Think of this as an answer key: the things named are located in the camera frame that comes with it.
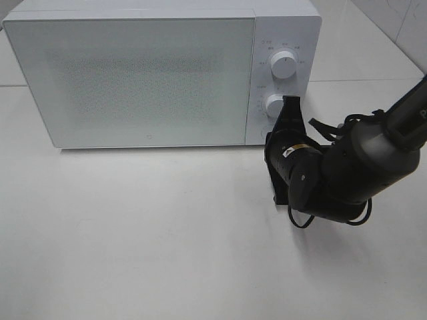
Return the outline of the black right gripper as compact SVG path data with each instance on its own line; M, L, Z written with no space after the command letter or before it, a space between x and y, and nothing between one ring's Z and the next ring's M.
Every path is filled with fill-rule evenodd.
M282 96L283 106L273 130L266 136L264 158L274 189L274 203L287 205L294 167L321 153L318 143L306 135L301 98Z

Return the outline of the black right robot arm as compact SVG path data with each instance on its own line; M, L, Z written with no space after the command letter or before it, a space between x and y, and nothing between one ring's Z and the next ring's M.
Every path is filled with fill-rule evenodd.
M351 114L337 127L311 119L326 140L306 133L300 98L283 96L264 159L274 203L289 213L359 226L372 199L416 170L426 143L426 81L421 80L388 110Z

